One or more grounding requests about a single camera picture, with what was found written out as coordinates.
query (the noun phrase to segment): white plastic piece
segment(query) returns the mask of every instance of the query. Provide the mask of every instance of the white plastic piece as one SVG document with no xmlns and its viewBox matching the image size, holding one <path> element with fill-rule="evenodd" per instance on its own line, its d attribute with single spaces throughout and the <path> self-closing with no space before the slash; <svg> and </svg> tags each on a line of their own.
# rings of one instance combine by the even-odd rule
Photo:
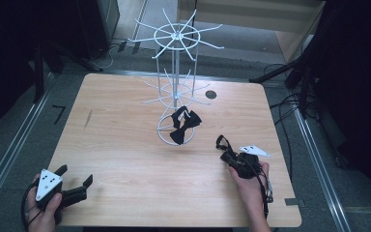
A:
<svg viewBox="0 0 371 232">
<path fill-rule="evenodd" d="M 43 169 L 41 172 L 41 178 L 39 179 L 38 191 L 36 192 L 36 200 L 42 200 L 48 193 L 55 189 L 62 180 L 63 178 L 61 176 Z"/>
<path fill-rule="evenodd" d="M 265 152 L 264 150 L 258 148 L 257 146 L 255 145 L 249 145 L 249 146 L 246 146 L 246 147 L 240 147 L 240 150 L 242 152 L 245 152 L 247 154 L 250 154 L 250 155 L 257 155 L 257 156 L 262 156 L 262 157 L 269 157 L 270 154 Z"/>
</svg>

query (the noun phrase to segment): human hand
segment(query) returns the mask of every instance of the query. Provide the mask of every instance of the human hand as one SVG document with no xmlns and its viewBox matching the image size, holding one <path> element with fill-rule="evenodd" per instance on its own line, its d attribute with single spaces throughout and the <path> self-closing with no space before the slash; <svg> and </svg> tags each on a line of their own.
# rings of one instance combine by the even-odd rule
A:
<svg viewBox="0 0 371 232">
<path fill-rule="evenodd" d="M 259 161 L 259 163 L 264 172 L 259 175 L 259 178 L 267 189 L 266 176 L 268 177 L 270 165 L 267 162 L 262 161 Z M 228 171 L 230 172 L 234 182 L 237 184 L 240 198 L 248 213 L 250 219 L 250 231 L 271 231 L 264 215 L 264 201 L 261 192 L 261 185 L 258 182 L 258 179 L 256 177 L 251 179 L 241 178 L 238 175 L 237 170 L 232 166 L 228 166 Z"/>
<path fill-rule="evenodd" d="M 40 174 L 35 176 L 34 182 L 41 177 Z M 62 194 L 56 193 L 47 203 L 44 211 L 37 207 L 36 190 L 33 187 L 28 192 L 28 231 L 29 232 L 54 232 L 56 230 L 55 212 L 62 202 Z"/>
</svg>

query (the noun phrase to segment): wooden table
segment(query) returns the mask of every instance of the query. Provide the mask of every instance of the wooden table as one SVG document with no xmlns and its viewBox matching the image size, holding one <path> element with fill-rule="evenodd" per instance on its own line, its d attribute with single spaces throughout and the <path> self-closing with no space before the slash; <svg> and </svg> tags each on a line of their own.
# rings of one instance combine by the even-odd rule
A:
<svg viewBox="0 0 371 232">
<path fill-rule="evenodd" d="M 150 227 L 245 227 L 248 225 L 227 165 L 215 141 L 224 134 L 233 148 L 255 144 L 271 154 L 274 202 L 268 222 L 273 227 L 301 224 L 295 198 L 271 119 L 264 89 L 259 84 L 196 81 L 188 109 L 202 124 L 190 142 L 164 143 L 157 123 L 165 106 L 155 77 L 88 74 L 49 165 L 67 164 L 63 189 L 81 186 L 90 175 L 88 199 L 69 207 L 63 225 Z M 216 92 L 210 100 L 205 93 Z"/>
</svg>

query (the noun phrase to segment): white wire rack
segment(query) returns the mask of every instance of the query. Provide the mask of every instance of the white wire rack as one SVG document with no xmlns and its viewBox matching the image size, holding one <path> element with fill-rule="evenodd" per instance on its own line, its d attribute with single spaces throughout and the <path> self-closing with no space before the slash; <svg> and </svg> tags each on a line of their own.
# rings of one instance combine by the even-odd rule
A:
<svg viewBox="0 0 371 232">
<path fill-rule="evenodd" d="M 194 19 L 196 11 L 193 12 L 192 16 L 186 23 L 173 23 L 168 18 L 164 9 L 162 9 L 165 18 L 167 19 L 168 24 L 165 24 L 159 28 L 147 25 L 138 20 L 136 22 L 144 27 L 155 30 L 155 33 L 152 38 L 141 39 L 141 40 L 130 40 L 134 43 L 146 42 L 146 41 L 155 41 L 157 44 L 156 56 L 152 57 L 157 60 L 157 77 L 158 77 L 158 86 L 150 84 L 145 81 L 145 83 L 153 88 L 158 89 L 158 98 L 150 101 L 144 101 L 144 103 L 158 102 L 160 101 L 164 106 L 165 110 L 160 116 L 160 120 L 157 126 L 158 136 L 166 143 L 171 145 L 178 145 L 171 141 L 168 141 L 162 135 L 163 131 L 167 131 L 170 128 L 173 128 L 173 125 L 162 126 L 162 122 L 166 119 L 170 119 L 171 114 L 168 114 L 168 110 L 174 109 L 174 112 L 181 106 L 189 106 L 192 102 L 199 102 L 205 105 L 209 105 L 207 102 L 198 101 L 194 98 L 194 92 L 200 89 L 207 88 L 210 84 L 207 84 L 203 87 L 195 88 L 195 76 L 197 72 L 197 58 L 198 58 L 198 45 L 205 44 L 216 49 L 224 48 L 223 46 L 215 46 L 211 43 L 207 43 L 201 40 L 201 33 L 206 31 L 212 31 L 219 28 L 221 25 L 216 27 L 197 30 L 195 27 L 189 25 L 190 22 Z M 191 50 L 195 49 L 195 55 L 191 54 Z M 164 51 L 171 51 L 171 74 L 164 69 L 165 78 L 168 80 L 167 84 L 162 84 L 160 79 L 160 68 L 159 68 L 159 59 Z M 185 51 L 189 59 L 194 63 L 193 78 L 191 83 L 189 82 L 189 77 L 191 70 L 185 75 L 182 82 L 180 82 L 180 53 Z M 192 133 L 188 139 L 185 139 L 187 143 L 194 135 L 195 128 L 192 128 Z"/>
</svg>

